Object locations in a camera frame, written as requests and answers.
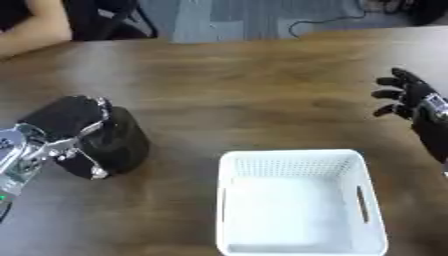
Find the person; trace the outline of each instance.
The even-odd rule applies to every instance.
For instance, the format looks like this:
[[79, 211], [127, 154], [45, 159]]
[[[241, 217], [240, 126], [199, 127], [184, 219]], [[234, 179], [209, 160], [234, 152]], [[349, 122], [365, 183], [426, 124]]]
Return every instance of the person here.
[[98, 17], [95, 0], [1, 0], [0, 59], [82, 40]]
[[429, 154], [448, 167], [448, 101], [411, 72], [393, 68], [392, 75], [377, 79], [379, 86], [388, 88], [375, 91], [372, 96], [395, 102], [377, 109], [374, 116], [396, 114], [411, 121], [412, 130]]

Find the gray carpet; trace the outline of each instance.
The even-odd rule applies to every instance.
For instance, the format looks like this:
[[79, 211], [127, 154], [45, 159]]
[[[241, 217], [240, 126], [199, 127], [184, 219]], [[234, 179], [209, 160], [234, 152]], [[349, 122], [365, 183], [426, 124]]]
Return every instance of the gray carpet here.
[[[173, 42], [218, 42], [291, 38], [288, 27], [297, 20], [361, 16], [357, 0], [140, 0], [160, 36]], [[365, 8], [377, 10], [372, 2]], [[448, 24], [447, 19], [439, 24]], [[334, 29], [405, 27], [403, 15], [369, 13], [363, 19], [301, 24], [294, 33]]]

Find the cable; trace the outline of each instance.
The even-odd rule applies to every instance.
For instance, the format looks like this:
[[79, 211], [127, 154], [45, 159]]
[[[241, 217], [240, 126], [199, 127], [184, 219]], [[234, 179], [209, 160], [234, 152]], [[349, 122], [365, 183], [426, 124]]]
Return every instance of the cable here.
[[367, 14], [369, 14], [369, 13], [379, 13], [379, 12], [382, 12], [382, 13], [385, 13], [385, 14], [395, 14], [395, 13], [398, 13], [400, 11], [399, 9], [401, 9], [401, 8], [398, 8], [398, 7], [397, 7], [397, 10], [394, 10], [394, 12], [386, 11], [387, 10], [386, 8], [389, 7], [388, 4], [390, 2], [393, 2], [393, 0], [386, 0], [386, 1], [384, 1], [383, 11], [373, 11], [373, 10], [366, 10], [366, 9], [364, 9], [362, 7], [361, 0], [356, 0], [356, 5], [357, 5], [358, 9], [362, 11], [362, 14], [360, 16], [339, 16], [339, 17], [336, 17], [336, 18], [328, 19], [328, 20], [298, 20], [298, 21], [294, 22], [293, 24], [291, 24], [288, 27], [288, 32], [293, 37], [299, 37], [296, 33], [294, 33], [294, 28], [297, 25], [300, 25], [300, 24], [323, 24], [323, 23], [334, 22], [334, 21], [338, 21], [338, 20], [352, 20], [352, 19], [361, 20], [361, 19], [364, 19], [367, 16]]
[[12, 208], [12, 202], [9, 202], [8, 205], [5, 207], [2, 213], [0, 213], [0, 224], [3, 223], [6, 216], [8, 216], [8, 213], [11, 211]]

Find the chair leg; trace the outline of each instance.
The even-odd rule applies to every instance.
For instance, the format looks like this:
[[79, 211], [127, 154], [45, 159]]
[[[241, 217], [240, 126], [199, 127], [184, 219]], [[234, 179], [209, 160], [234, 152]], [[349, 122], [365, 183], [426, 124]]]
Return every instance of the chair leg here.
[[137, 13], [142, 17], [143, 21], [146, 23], [146, 25], [152, 30], [150, 38], [157, 38], [159, 37], [159, 31], [157, 30], [154, 23], [149, 19], [148, 15], [146, 15], [145, 11], [141, 7], [140, 4], [137, 4], [136, 8]]

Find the black sleeve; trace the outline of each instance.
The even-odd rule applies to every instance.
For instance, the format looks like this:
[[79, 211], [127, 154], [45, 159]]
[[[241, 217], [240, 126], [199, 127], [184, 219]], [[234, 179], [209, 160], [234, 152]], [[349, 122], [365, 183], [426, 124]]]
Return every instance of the black sleeve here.
[[63, 0], [63, 2], [72, 28], [73, 40], [89, 40], [99, 20], [95, 0]]

